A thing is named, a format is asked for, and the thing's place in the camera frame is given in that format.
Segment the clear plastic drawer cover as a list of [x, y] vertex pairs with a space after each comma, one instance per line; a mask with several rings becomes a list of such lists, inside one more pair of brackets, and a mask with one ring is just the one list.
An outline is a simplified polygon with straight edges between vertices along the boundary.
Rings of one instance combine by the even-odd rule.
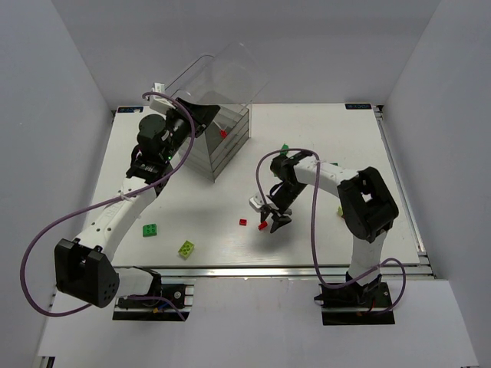
[[216, 104], [241, 113], [268, 82], [252, 52], [236, 41], [218, 54], [198, 57], [165, 86], [165, 91], [193, 104]]

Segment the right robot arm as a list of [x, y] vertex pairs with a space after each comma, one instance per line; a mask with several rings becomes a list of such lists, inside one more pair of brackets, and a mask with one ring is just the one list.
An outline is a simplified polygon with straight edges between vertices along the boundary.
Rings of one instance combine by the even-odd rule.
[[380, 268], [387, 262], [381, 252], [399, 209], [381, 174], [374, 167], [345, 169], [322, 161], [309, 149], [287, 148], [265, 155], [271, 160], [270, 170], [279, 180], [269, 193], [262, 188], [249, 204], [261, 221], [272, 220], [271, 232], [291, 222], [291, 206], [307, 186], [313, 188], [310, 219], [311, 256], [316, 271], [319, 263], [316, 248], [316, 214], [320, 191], [339, 199], [344, 223], [352, 236], [352, 253], [345, 281], [321, 284], [332, 290], [354, 287], [368, 289], [378, 281]]

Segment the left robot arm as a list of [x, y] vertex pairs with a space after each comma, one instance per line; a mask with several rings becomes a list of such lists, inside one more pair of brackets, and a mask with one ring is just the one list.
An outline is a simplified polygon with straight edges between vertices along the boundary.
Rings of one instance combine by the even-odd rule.
[[190, 139], [200, 136], [220, 111], [179, 98], [165, 114], [152, 113], [139, 123], [137, 144], [120, 191], [111, 204], [74, 239], [54, 248], [56, 287], [95, 307], [118, 297], [158, 301], [161, 277], [148, 268], [115, 269], [112, 260], [141, 213], [163, 191], [175, 168], [171, 159]]

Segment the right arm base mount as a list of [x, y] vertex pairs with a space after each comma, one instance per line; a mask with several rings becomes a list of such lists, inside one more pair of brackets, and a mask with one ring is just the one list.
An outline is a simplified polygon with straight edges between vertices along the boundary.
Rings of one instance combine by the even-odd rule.
[[314, 302], [321, 308], [324, 326], [382, 326], [394, 325], [394, 312], [389, 287], [386, 282], [359, 294], [354, 284], [340, 289], [320, 285]]

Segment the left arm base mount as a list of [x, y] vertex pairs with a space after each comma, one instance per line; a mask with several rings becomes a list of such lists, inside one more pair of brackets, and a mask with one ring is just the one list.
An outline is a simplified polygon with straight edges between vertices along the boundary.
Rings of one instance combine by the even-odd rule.
[[192, 281], [168, 281], [161, 286], [158, 299], [135, 300], [119, 297], [112, 320], [148, 322], [184, 322], [187, 320], [194, 296]]

